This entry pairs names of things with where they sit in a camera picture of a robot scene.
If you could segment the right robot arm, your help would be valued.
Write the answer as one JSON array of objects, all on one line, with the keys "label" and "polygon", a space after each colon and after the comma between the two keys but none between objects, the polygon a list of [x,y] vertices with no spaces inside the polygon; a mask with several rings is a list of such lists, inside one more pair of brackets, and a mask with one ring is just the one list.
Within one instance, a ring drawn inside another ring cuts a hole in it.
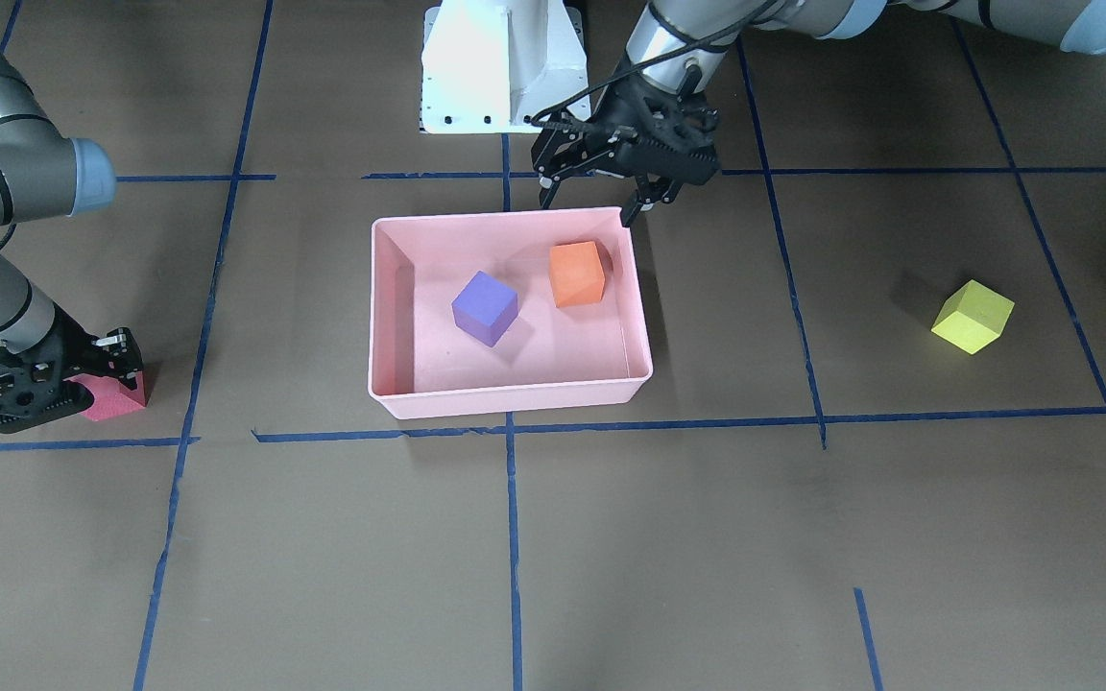
[{"label": "right robot arm", "polygon": [[[62,135],[0,51],[0,226],[91,213],[115,192],[105,149]],[[87,411],[85,375],[140,391],[143,370],[128,328],[93,336],[0,251],[0,435]]]}]

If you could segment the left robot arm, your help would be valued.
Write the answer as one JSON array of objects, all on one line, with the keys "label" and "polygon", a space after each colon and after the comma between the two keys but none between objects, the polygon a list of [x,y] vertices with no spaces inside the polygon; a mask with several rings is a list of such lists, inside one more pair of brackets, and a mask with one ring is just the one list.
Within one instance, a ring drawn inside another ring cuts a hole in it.
[{"label": "left robot arm", "polygon": [[[975,27],[1106,54],[1106,1],[912,1]],[[747,28],[820,40],[868,31],[883,1],[649,1],[609,78],[526,115],[538,128],[531,158],[539,203],[547,209],[572,177],[632,179],[620,209],[630,226],[654,205],[672,203],[685,185],[720,171],[714,148],[719,114],[706,97],[714,71]]]}]

